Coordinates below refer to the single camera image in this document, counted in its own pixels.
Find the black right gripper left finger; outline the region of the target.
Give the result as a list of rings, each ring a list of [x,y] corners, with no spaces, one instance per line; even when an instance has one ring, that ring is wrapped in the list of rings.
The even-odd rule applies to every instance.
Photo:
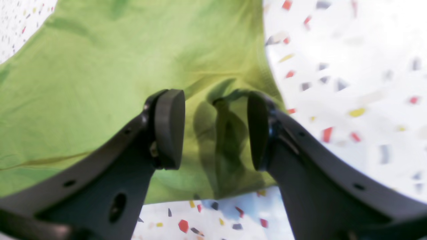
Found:
[[[184,126],[184,91],[151,95],[85,159],[1,198],[1,233],[17,240],[130,239],[154,172],[180,167]]]

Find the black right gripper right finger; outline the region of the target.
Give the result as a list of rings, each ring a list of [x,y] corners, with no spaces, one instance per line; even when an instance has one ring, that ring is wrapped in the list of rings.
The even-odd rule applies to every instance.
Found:
[[[252,163],[276,181],[296,240],[422,240],[426,205],[349,166],[265,94],[248,94]]]

